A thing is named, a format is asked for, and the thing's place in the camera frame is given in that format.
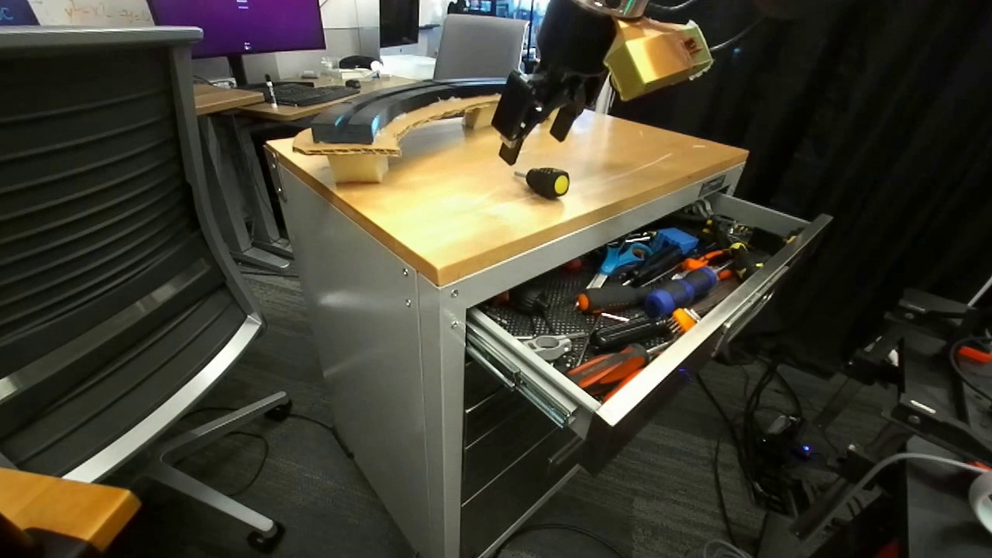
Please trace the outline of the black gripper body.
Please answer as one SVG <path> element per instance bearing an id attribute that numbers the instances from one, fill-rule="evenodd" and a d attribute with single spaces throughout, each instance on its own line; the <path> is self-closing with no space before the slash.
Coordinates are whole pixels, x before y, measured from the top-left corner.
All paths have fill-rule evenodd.
<path id="1" fill-rule="evenodd" d="M 585 108 L 604 82 L 604 52 L 615 21 L 584 9 L 577 0 L 549 0 L 538 33 L 538 69 L 530 87 L 542 111 L 560 106 Z"/>

